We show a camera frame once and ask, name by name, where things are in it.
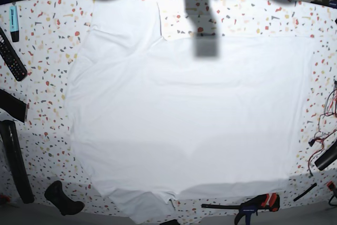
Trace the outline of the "terrazzo patterned tablecloth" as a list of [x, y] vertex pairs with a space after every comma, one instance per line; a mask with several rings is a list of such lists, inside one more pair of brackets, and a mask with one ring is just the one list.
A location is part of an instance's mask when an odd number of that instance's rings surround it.
[[[132, 220], [110, 198], [100, 195], [71, 150], [71, 121], [65, 107], [67, 79], [89, 33], [95, 1], [18, 2], [21, 31], [13, 47], [27, 68], [27, 77], [18, 82], [1, 64], [1, 89], [25, 101], [28, 107], [25, 122], [17, 122], [16, 129], [36, 202], [47, 204], [44, 191], [53, 181], [60, 180], [71, 198], [85, 203], [86, 212]], [[298, 205], [325, 199], [325, 184], [336, 180], [336, 164], [310, 177], [308, 171], [315, 166], [308, 165], [308, 160], [320, 144], [310, 148], [308, 142], [317, 130], [329, 135], [326, 144], [336, 137], [336, 117], [322, 116], [336, 80], [336, 10], [290, 0], [137, 1], [158, 6], [163, 36], [168, 41], [206, 36], [302, 36], [312, 40], [309, 91], [293, 165], [285, 187], [273, 192], [280, 195], [283, 209], [290, 208], [296, 206], [293, 198], [297, 194], [317, 182], [318, 187]], [[183, 224], [194, 223], [216, 214], [202, 209], [202, 202], [226, 204], [254, 196], [174, 200], [172, 214], [145, 222], [176, 218]]]

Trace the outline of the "small black stick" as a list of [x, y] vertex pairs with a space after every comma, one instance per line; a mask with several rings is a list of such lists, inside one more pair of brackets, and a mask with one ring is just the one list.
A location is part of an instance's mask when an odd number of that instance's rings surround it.
[[317, 183], [312, 184], [309, 188], [307, 188], [303, 193], [299, 194], [297, 197], [293, 199], [294, 202], [300, 200], [302, 197], [304, 197], [306, 194], [308, 194], [312, 189], [314, 189], [317, 186]]

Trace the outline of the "black flat case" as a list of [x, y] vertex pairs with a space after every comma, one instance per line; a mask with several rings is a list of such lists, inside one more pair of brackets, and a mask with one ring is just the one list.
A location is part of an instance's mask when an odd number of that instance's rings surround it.
[[1, 90], [1, 109], [20, 122], [25, 122], [27, 104]]

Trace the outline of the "blue highlighter marker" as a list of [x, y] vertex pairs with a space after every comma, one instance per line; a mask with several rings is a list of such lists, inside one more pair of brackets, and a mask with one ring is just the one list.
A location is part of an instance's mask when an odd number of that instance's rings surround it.
[[10, 33], [13, 42], [19, 41], [19, 25], [18, 25], [18, 14], [17, 7], [15, 5], [10, 6]]

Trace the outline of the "white T-shirt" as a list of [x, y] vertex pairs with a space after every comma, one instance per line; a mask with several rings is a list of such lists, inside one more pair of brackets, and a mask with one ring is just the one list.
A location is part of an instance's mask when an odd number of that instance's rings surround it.
[[287, 184], [309, 91], [308, 37], [168, 41], [158, 6], [96, 0], [67, 79], [71, 150], [136, 223], [174, 200]]

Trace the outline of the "black cylinder right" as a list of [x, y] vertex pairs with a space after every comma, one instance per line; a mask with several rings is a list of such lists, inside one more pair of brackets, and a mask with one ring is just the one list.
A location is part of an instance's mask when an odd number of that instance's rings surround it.
[[314, 164], [320, 171], [323, 171], [335, 160], [336, 160], [336, 147], [330, 147], [323, 155], [321, 155], [315, 161]]

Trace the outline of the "black cylindrical tube left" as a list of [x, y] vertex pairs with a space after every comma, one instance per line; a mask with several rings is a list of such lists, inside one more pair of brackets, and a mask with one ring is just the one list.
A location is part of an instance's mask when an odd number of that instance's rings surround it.
[[35, 199], [26, 173], [14, 121], [1, 121], [1, 138], [16, 190], [24, 204], [33, 203]]

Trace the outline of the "black orange bar clamp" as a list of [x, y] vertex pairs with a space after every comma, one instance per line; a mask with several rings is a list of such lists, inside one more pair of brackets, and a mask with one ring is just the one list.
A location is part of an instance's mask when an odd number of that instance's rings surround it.
[[238, 225], [242, 218], [245, 218], [245, 224], [251, 224], [251, 216], [258, 214], [259, 210], [267, 210], [270, 212], [277, 212], [280, 208], [280, 196], [276, 193], [262, 194], [250, 199], [240, 205], [215, 205], [215, 204], [202, 204], [202, 208], [206, 209], [219, 209], [219, 210], [237, 210], [238, 213], [234, 219], [234, 224]]

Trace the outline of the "black TV remote control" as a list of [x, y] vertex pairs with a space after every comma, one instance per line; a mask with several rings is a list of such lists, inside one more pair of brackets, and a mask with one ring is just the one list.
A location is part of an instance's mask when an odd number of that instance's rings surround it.
[[0, 48], [1, 57], [9, 68], [10, 72], [15, 77], [16, 81], [20, 82], [26, 78], [27, 70], [2, 29]]

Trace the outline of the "small orange black device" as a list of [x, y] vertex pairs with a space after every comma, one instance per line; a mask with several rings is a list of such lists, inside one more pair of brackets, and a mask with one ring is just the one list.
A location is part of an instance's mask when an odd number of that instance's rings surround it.
[[334, 184], [332, 181], [330, 181], [329, 183], [327, 183], [327, 187], [332, 190], [334, 188]]

